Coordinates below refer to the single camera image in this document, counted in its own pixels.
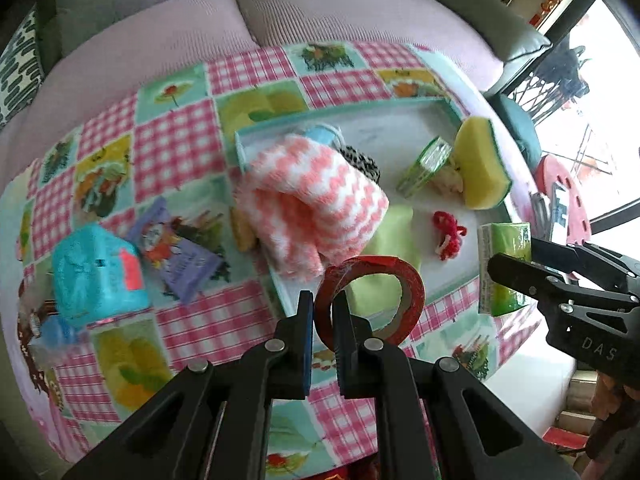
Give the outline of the green tissue pack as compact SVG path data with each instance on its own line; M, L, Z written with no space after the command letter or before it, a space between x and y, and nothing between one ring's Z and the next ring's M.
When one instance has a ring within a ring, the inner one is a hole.
M440 136L436 136L407 168L396 186L396 191L405 198L416 194L446 164L451 151L452 146Z
M515 278L518 264L532 261L532 236L528 222L487 223L477 228L480 262L478 310L494 318L521 310L528 304L525 295L494 280Z

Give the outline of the red pink yarn scrunchie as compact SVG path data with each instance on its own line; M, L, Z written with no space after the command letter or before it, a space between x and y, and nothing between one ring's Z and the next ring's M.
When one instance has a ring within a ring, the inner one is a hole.
M435 211L432 221L439 235L436 255L442 261L457 258L468 229L462 226L453 214L446 211Z

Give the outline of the yellow green sponge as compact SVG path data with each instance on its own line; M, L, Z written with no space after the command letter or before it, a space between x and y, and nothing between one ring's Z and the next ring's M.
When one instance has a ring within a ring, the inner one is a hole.
M470 116L462 122L454 139L452 157L462 177L463 199L469 209L495 208L510 193L512 180L488 118Z

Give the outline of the red tape roll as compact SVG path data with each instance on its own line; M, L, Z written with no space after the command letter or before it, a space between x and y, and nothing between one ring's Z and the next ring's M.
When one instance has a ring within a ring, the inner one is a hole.
M330 266L314 297L314 327L330 350L335 348L333 303L341 292L349 312L378 324L373 335L391 344L409 336L425 306L421 275L401 258L364 255Z

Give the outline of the light green cloth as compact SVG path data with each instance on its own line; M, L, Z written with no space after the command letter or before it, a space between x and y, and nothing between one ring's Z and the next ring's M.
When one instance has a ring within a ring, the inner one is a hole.
M397 257L419 270L421 256L412 234L412 219L410 206L390 205L374 237L363 249L363 255ZM346 294L352 313L372 316L397 309L401 284L393 275L371 274L352 281Z

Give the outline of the purple cartoon packet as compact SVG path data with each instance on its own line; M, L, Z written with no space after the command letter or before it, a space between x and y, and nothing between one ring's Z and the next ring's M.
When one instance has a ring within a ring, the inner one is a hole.
M182 304L192 302L221 264L219 256L175 232L163 197L142 212L127 240Z

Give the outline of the leopard print scrunchie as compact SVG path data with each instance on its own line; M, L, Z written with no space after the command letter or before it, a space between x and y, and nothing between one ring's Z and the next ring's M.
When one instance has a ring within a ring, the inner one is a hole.
M345 145L344 148L339 148L338 152L350 166L362 172L368 179L375 183L380 182L381 171L372 157L361 153L351 145Z

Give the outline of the pink white fluffy towel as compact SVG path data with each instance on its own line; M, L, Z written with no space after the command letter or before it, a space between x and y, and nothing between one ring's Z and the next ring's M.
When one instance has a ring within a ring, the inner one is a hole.
M298 134L252 160L235 200L277 271L299 280L360 255L390 206L338 151Z

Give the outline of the light blue face mask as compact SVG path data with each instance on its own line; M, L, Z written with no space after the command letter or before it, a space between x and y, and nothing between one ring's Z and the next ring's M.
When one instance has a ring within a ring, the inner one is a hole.
M340 150L345 146L341 129L328 124L314 124L304 130L303 136L314 142Z

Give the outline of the pink satin scrunchie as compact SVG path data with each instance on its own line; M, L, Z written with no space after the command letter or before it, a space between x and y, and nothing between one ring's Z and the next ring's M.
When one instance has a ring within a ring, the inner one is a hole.
M452 162L446 162L434 174L431 186L442 196L461 195L464 183L459 169Z

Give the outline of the round orange tin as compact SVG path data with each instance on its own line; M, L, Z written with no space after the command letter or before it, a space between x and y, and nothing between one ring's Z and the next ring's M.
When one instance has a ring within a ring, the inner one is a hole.
M239 208L230 208L230 226L239 252L249 252L256 245L257 237Z

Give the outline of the red plastic stool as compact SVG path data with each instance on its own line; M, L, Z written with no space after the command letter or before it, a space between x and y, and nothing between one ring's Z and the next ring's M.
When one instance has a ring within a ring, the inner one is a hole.
M561 244L582 244L591 237L591 226L578 183L562 162L544 155L536 171L538 191L549 200L547 237Z

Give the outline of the teal shallow tray box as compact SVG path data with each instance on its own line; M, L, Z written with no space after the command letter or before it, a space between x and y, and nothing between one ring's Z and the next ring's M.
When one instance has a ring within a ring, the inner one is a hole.
M267 254L287 316L303 290L358 255L393 256L432 302L480 272L477 229L510 218L461 198L398 192L424 148L449 156L463 122L448 98L362 102L270 119L235 133L238 203Z

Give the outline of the clear box with blue item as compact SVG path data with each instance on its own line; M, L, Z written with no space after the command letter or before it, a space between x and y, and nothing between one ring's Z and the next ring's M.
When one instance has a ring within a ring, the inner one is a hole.
M67 363L87 349L86 330L73 328L60 315L54 299L52 276L35 278L20 295L18 326L21 342L39 368Z

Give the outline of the teal house-shaped toy box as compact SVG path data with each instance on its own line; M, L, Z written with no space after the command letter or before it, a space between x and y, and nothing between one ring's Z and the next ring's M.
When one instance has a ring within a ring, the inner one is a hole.
M137 249L97 223L55 246L52 273L58 314L78 330L150 306Z

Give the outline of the checkered picture tablecloth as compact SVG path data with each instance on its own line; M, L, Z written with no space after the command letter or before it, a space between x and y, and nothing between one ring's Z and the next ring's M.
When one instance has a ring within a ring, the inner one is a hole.
M116 377L122 366L158 385L193 358L221 363L263 341L284 312L259 252L240 252L230 228L240 174L233 137L257 116L372 103L414 104L410 86L442 98L449 119L487 112L476 85L445 55L416 44L344 44L349 64L308 68L299 46L270 47L198 64L154 82L52 139L18 114L1 131L1 321L29 415L61 460L75 463L151 388ZM194 305L160 286L150 306L94 328L58 364L38 368L17 303L51 267L53 247L89 219L124 235L141 209L168 199L186 237L222 265Z

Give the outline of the black white patterned cushion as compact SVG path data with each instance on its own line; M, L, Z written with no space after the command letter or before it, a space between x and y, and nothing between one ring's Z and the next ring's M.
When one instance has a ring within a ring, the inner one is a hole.
M0 125L4 128L35 99L43 81L35 9L29 11L2 52L0 77Z

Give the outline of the grey sofa with pink seat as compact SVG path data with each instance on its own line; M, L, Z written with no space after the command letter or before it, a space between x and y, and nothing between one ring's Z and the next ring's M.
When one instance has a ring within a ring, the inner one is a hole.
M64 56L55 0L1 0L2 52L32 9L44 77L1 128L3 181L128 92L201 61L299 42L412 42L446 54L493 94L550 47L514 14L469 18L452 0L167 0Z

